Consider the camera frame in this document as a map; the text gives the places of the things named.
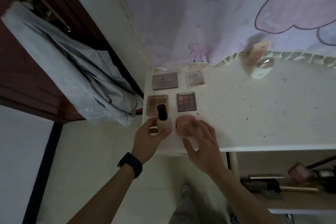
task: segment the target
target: black wristwatch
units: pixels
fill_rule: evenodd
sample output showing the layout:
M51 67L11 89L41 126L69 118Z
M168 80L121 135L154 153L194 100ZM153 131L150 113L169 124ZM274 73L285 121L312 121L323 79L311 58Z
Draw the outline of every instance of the black wristwatch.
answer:
M142 172L142 165L141 162L134 157L132 154L130 154L129 152L125 154L125 156L123 156L123 158L119 161L118 163L118 167L122 167L125 163L127 163L128 165L130 165L134 172L135 172L135 178L138 178L139 175Z

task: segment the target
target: shoe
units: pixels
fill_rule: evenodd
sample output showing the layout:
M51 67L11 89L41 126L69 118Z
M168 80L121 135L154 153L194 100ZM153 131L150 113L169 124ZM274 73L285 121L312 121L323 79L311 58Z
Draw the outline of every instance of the shoe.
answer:
M191 197L191 188L189 184L185 183L182 185L181 190L180 190L180 196L179 199L182 201L186 197Z

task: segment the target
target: brown eyeshadow palette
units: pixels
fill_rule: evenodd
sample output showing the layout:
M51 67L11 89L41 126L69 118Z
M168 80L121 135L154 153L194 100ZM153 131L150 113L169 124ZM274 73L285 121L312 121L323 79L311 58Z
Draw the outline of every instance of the brown eyeshadow palette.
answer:
M195 92L177 94L176 101L178 112L197 110Z
M147 115L148 116L158 116L158 105L164 104L168 111L168 96L148 96L147 101Z

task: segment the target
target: white towel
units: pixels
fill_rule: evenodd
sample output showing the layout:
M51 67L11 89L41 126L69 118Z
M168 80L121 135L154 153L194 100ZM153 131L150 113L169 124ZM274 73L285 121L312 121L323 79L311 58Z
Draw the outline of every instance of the white towel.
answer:
M31 57L88 121L132 124L142 99L107 51L81 44L16 1L1 18Z

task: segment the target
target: hand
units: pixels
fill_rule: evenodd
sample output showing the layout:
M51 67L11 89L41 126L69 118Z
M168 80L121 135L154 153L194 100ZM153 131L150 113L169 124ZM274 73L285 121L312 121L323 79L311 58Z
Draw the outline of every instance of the hand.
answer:
M158 133L157 128L150 128L156 126L157 117L148 119L135 134L134 144L131 154L136 157L141 164L145 164L151 157L153 157L160 142L171 133L170 129L165 129L156 136L153 133Z
M198 151L195 151L187 138L182 139L190 161L211 178L226 170L217 144L215 129L202 120L193 120L193 125L186 124L185 128L196 139L199 147Z

